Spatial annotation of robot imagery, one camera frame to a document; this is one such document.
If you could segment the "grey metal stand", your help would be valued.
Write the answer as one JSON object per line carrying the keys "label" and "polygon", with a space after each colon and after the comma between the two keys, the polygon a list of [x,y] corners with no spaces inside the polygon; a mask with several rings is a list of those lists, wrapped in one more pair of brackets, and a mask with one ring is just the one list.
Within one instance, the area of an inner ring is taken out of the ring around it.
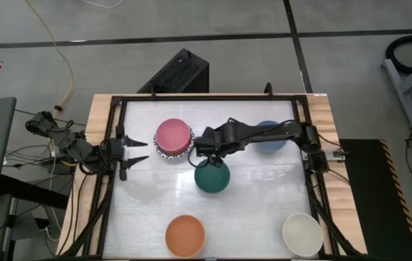
{"label": "grey metal stand", "polygon": [[410,98],[412,92],[412,73],[405,79],[402,79],[391,59],[385,59],[382,65],[392,81],[397,97],[412,127],[412,100]]}

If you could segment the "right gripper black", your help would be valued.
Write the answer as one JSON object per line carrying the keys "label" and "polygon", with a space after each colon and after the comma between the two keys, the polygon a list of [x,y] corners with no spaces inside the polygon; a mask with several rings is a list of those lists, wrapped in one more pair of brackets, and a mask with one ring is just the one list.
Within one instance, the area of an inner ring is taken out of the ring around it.
{"label": "right gripper black", "polygon": [[[212,165],[215,157],[225,157],[225,146],[223,145],[223,134],[221,128],[213,129],[207,127],[203,134],[194,139],[194,148],[196,149],[196,155],[198,157],[209,157],[208,165]],[[217,158],[215,160],[215,166],[221,167],[223,160]]]}

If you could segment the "black metal beam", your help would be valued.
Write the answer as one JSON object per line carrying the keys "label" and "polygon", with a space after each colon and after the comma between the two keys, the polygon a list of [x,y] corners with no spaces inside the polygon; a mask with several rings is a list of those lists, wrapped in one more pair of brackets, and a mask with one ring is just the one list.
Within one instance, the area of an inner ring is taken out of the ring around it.
{"label": "black metal beam", "polygon": [[64,194],[7,175],[0,175],[0,194],[64,210],[68,203],[68,197]]}

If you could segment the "black aluminium table frame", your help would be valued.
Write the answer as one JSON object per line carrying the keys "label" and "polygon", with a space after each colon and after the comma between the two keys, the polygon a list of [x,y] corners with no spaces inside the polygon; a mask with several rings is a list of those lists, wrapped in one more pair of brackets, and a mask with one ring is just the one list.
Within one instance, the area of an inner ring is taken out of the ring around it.
{"label": "black aluminium table frame", "polygon": [[[334,149],[339,142],[329,98],[326,94],[130,94],[127,97],[137,102],[171,102],[190,99],[195,102],[219,100],[269,102],[285,98],[295,99],[298,108],[297,116],[302,120],[311,121],[324,137],[321,142],[323,149]],[[90,143],[98,144],[107,136],[115,135],[124,98],[123,94],[94,95],[85,130],[86,138]],[[351,189],[347,186],[335,188],[333,176],[318,179],[323,181],[325,187],[320,189],[317,195],[324,203],[326,210],[330,212],[334,223],[357,250],[366,252],[366,243]],[[59,240],[59,252],[63,253],[71,247],[71,236],[78,235],[84,229],[111,183],[108,177],[88,178],[80,170],[76,170],[73,194],[69,199],[63,223],[65,230]],[[102,258],[103,238],[108,218],[109,213],[103,212],[88,238],[75,254],[76,260],[100,260]]]}

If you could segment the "blue bowl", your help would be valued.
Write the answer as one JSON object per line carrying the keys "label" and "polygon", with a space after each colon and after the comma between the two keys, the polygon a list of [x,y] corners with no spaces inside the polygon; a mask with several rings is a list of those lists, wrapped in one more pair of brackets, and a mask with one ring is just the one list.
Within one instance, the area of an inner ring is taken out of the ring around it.
{"label": "blue bowl", "polygon": [[[272,121],[272,120],[265,120],[259,123],[259,125],[277,125],[277,122]],[[279,140],[279,141],[264,141],[260,143],[256,143],[256,146],[263,150],[264,152],[276,152],[280,149],[282,149],[286,145],[285,140]]]}

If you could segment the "orange bowl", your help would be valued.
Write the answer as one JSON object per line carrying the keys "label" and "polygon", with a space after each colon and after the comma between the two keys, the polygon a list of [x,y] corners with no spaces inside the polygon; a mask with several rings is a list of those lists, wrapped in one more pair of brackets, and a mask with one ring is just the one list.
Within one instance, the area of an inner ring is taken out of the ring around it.
{"label": "orange bowl", "polygon": [[165,231],[169,251],[178,257],[197,256],[205,243],[205,229],[192,215],[179,215],[171,220]]}

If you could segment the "black computer tower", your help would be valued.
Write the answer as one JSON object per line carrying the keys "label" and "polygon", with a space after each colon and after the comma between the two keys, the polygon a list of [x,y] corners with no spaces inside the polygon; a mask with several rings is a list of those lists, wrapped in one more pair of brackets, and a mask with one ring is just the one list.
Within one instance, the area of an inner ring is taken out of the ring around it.
{"label": "black computer tower", "polygon": [[210,63],[187,49],[180,50],[138,94],[195,94],[210,92]]}

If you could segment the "green bowl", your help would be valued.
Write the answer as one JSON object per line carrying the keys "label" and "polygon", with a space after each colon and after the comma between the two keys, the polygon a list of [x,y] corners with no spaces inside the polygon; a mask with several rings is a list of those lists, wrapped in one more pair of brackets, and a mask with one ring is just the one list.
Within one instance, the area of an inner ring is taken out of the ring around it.
{"label": "green bowl", "polygon": [[210,194],[223,191],[229,185],[230,179],[230,170],[225,162],[217,167],[205,159],[194,171],[194,181],[197,187]]}

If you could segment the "pink bowl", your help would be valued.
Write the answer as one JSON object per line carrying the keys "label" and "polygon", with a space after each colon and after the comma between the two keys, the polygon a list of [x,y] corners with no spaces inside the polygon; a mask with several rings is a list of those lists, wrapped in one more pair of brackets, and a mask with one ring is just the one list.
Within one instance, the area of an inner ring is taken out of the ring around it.
{"label": "pink bowl", "polygon": [[158,126],[155,140],[157,144],[169,152],[180,150],[190,144],[189,126],[178,118],[167,119]]}

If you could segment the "cream white bowl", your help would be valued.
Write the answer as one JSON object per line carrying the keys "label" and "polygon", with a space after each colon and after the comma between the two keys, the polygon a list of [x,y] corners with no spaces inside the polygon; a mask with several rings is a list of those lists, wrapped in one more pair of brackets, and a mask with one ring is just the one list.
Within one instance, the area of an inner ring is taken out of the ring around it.
{"label": "cream white bowl", "polygon": [[300,257],[313,257],[322,248],[324,237],[318,222],[305,213],[290,215],[282,226],[287,248]]}

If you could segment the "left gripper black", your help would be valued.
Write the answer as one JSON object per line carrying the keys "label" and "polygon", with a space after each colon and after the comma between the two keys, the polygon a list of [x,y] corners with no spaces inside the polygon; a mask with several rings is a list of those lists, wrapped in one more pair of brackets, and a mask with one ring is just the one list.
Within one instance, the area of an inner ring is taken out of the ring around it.
{"label": "left gripper black", "polygon": [[123,159],[124,148],[127,147],[140,147],[147,146],[147,143],[135,141],[128,136],[124,136],[124,128],[122,125],[117,125],[115,127],[115,137],[109,138],[106,142],[106,158],[109,162],[115,163],[118,161],[120,163],[119,178],[121,181],[127,180],[126,170],[130,169],[135,164],[146,160],[149,156],[141,156],[129,159]]}

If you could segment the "silver metal bracket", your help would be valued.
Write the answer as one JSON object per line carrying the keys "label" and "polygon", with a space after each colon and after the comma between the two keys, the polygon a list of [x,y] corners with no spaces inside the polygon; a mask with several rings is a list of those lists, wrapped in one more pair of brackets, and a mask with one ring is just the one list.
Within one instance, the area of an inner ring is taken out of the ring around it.
{"label": "silver metal bracket", "polygon": [[343,149],[327,149],[324,151],[328,161],[345,161],[350,154]]}

